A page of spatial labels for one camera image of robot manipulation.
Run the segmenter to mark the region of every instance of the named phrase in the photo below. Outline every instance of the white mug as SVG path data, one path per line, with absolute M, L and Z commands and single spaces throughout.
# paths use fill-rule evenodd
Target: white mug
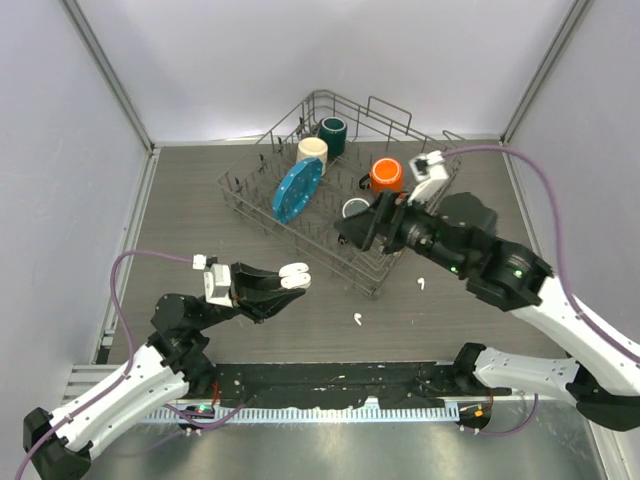
M 307 137 L 298 143 L 298 154 L 296 163 L 306 160 L 307 158 L 319 158 L 322 162 L 322 175 L 327 171 L 327 153 L 329 147 L 324 140 L 317 137 Z

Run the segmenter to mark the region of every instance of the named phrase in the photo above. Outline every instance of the dish rack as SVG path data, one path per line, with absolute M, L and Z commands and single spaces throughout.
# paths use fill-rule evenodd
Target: dish rack
M 329 160 L 311 201 L 291 222 L 279 223 L 272 214 L 274 194 L 289 169 L 296 162 L 297 143 L 314 135 L 319 122 L 328 116 L 347 123 L 348 137 L 342 155 Z M 396 105 L 371 96 L 360 105 L 329 90 L 312 92 L 282 120 L 265 133 L 253 147 L 219 179 L 225 202 L 241 217 L 248 218 L 320 264 L 332 275 L 353 284 L 367 296 L 376 298 L 392 268 L 403 254 L 382 253 L 382 243 L 361 252 L 353 245 L 338 240 L 333 222 L 342 216 L 342 206 L 353 197 L 373 201 L 373 195 L 358 186 L 373 162 L 389 156 L 404 168 L 406 190 L 412 190 L 408 160 L 421 152 L 455 148 L 463 137 L 443 131 L 446 140 L 436 140 L 411 128 L 412 114 Z M 455 179 L 462 163 L 461 156 L 448 159 L 450 179 L 430 200 L 427 211 L 433 212 Z

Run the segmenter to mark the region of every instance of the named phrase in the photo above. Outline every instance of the gray tabletop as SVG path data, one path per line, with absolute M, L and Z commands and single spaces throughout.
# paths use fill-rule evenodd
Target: gray tabletop
M 237 318 L 205 332 L 207 354 L 218 362 L 341 362 L 451 360 L 468 341 L 524 355 L 562 356 L 551 340 L 515 317 L 476 300 L 453 275 L 413 252 L 405 254 L 371 300 L 314 261 L 249 221 L 224 203 L 215 180 L 248 146 L 163 148 L 139 248 L 177 255 L 216 254 L 278 269 L 306 261 L 313 284 L 307 294 L 263 325 Z M 451 192 L 471 191 L 499 215 L 498 234 L 528 244 L 504 160 L 499 154 L 465 157 Z M 426 281 L 424 291 L 416 283 Z M 124 310 L 136 341 L 153 332 L 149 320 L 167 292 L 202 294 L 201 274 L 183 265 L 137 258 Z M 362 315 L 362 326 L 354 313 Z M 121 331 L 109 362 L 126 359 Z

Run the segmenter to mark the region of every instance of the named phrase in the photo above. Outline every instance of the mug handle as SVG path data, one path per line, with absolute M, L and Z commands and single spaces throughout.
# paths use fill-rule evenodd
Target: mug handle
M 371 188 L 371 174 L 367 173 L 364 177 L 358 180 L 358 187 L 360 190 L 368 190 Z

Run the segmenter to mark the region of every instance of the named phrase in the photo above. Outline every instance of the blue plate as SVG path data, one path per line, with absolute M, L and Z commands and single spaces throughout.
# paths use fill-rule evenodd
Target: blue plate
M 273 197 L 273 216 L 289 223 L 307 206 L 322 176 L 319 158 L 307 158 L 289 170 Z

